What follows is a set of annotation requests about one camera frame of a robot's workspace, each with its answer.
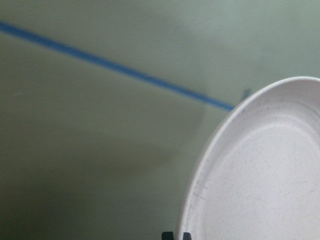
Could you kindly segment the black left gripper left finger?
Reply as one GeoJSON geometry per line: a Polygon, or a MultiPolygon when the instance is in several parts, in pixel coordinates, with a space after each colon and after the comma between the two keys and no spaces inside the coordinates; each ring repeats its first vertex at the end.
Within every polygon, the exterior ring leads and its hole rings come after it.
{"type": "Polygon", "coordinates": [[[164,231],[161,233],[162,240],[174,240],[174,232],[173,231],[164,231]]]}

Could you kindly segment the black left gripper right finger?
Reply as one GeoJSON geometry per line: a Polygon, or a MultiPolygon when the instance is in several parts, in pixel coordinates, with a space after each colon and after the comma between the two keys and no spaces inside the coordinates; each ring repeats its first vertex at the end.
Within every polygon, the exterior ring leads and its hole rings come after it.
{"type": "Polygon", "coordinates": [[[182,240],[192,240],[192,236],[189,232],[184,232],[182,236],[182,240]]]}

